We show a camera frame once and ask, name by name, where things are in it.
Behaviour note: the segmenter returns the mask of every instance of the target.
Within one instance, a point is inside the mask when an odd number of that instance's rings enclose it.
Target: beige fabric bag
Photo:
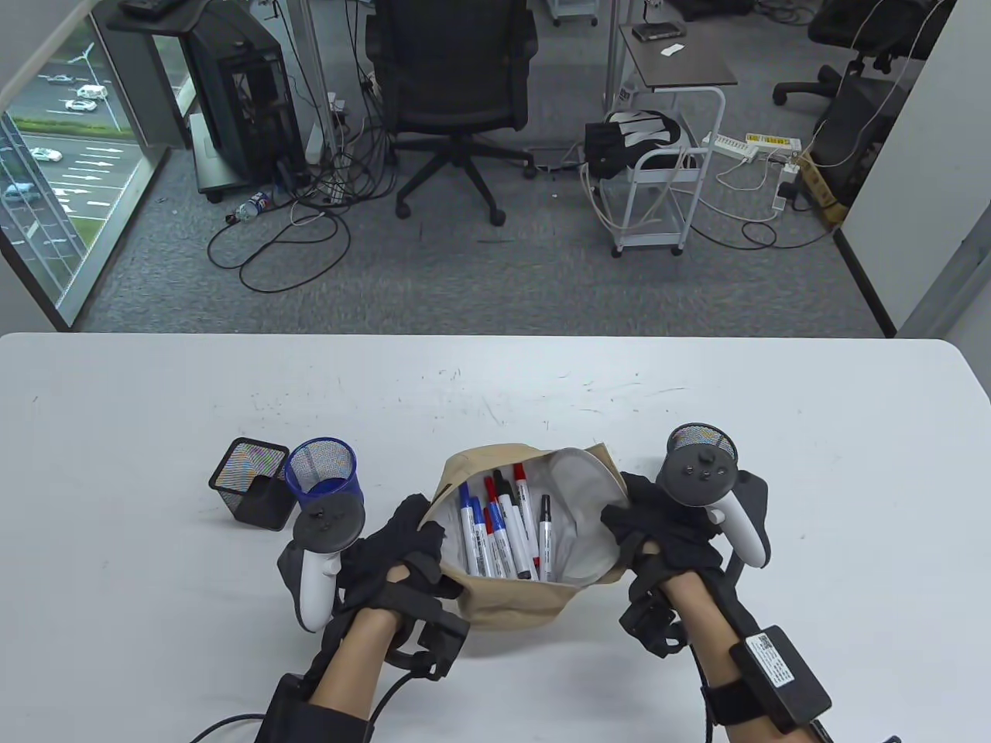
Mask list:
[[[484,505],[484,477],[500,469],[512,482],[516,463],[526,470],[534,520],[539,518],[540,496],[551,496],[555,583],[478,578],[466,571],[458,488],[467,482]],[[464,587],[458,604],[473,628],[527,629],[552,621],[588,585],[614,583],[622,575],[615,566],[619,549],[599,520],[609,503],[625,504],[626,488],[605,445],[545,452],[499,444],[451,457],[423,520],[445,529],[441,571]]]

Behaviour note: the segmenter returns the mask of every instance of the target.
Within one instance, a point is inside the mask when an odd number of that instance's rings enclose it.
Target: black office chair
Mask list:
[[[926,23],[915,50],[912,43],[936,0],[826,0],[809,24],[809,38],[817,44],[832,47],[854,48],[857,59],[846,66],[847,75],[860,76],[865,68],[864,60],[873,57],[874,68],[889,74],[891,62],[899,56],[928,59],[942,27],[946,23],[956,0],[944,0]],[[876,7],[857,36],[857,30]],[[783,106],[790,93],[812,93],[825,98],[835,98],[843,75],[824,65],[819,70],[818,82],[782,82],[774,86],[774,102]]]
[[[489,205],[497,227],[505,212],[472,157],[521,160],[534,178],[533,154],[493,147],[472,135],[526,126],[526,78],[537,54],[537,28],[526,0],[377,0],[365,26],[365,54],[382,91],[385,128],[441,135],[395,142],[394,150],[434,153],[395,196],[395,215],[410,215],[406,197],[446,163],[462,167]]]

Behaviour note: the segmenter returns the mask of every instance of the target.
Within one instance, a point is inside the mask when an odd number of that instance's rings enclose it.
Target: forearm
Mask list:
[[[399,617],[384,609],[362,609],[321,678],[310,704],[367,720],[385,653]]]
[[[702,579],[695,573],[685,573],[661,587],[685,625],[707,684],[717,688],[739,679],[740,671],[729,657],[729,648],[741,638],[722,616]],[[768,717],[731,725],[726,735],[731,743],[815,743],[805,730],[783,735]]]

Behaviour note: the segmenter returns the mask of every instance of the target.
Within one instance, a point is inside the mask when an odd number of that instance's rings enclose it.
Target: glass window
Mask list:
[[[172,95],[178,104],[179,112],[185,116],[189,110],[189,105],[195,97],[192,80],[189,78],[189,68],[185,63],[185,56],[182,54],[182,45],[175,37],[156,36],[155,47],[159,50],[162,58],[162,66],[165,68],[165,75],[168,77],[168,84],[172,88]]]
[[[116,79],[87,19],[0,112],[0,227],[69,324],[119,230],[101,233],[147,185]]]

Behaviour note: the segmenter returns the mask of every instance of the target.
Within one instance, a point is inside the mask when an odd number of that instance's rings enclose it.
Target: gray carpet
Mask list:
[[[494,137],[517,144],[574,141],[587,122],[601,115],[606,9],[597,28],[576,20],[555,29],[544,5],[531,2],[540,52],[531,67],[530,123],[522,132]],[[313,0],[313,8],[328,85],[339,88],[352,120],[360,121],[344,4]],[[813,45],[803,29],[776,26],[758,16],[708,25],[740,79],[726,90],[723,131],[738,138],[756,131],[806,139],[825,103],[798,96],[789,106],[776,108],[771,88],[782,79],[815,79],[820,64],[843,65],[848,54]],[[280,21],[268,26],[284,36]],[[297,74],[294,63],[290,67]],[[296,106],[300,119],[310,121],[307,106],[299,101]],[[687,109],[692,122],[709,111]],[[399,182],[423,162],[421,156],[403,154]],[[716,158],[715,172],[732,163]],[[489,224],[466,175],[448,167],[410,198],[410,219],[393,216],[391,199],[356,206],[345,217],[351,250],[337,267],[300,289],[261,295],[204,256],[208,239],[238,200],[208,204],[196,193],[191,155],[175,153],[77,327],[132,332],[880,336],[829,238],[794,251],[741,253],[693,234],[679,258],[653,251],[615,260],[609,256],[610,237],[575,174],[527,181],[510,165],[480,160],[479,166],[508,215],[503,227]],[[756,185],[761,167],[752,165],[727,179]],[[759,218],[769,213],[772,190],[773,181],[759,192],[733,192],[712,179],[705,197],[725,210]],[[218,259],[242,260],[287,218],[287,210],[276,212],[227,231],[217,241]],[[738,223],[702,207],[696,224],[717,239],[746,245]],[[812,215],[791,212],[776,226],[784,245],[824,231]],[[330,228],[321,219],[286,236],[316,239]],[[249,268],[246,278],[266,288],[293,283],[327,265],[344,246],[343,233],[315,246],[276,246]]]

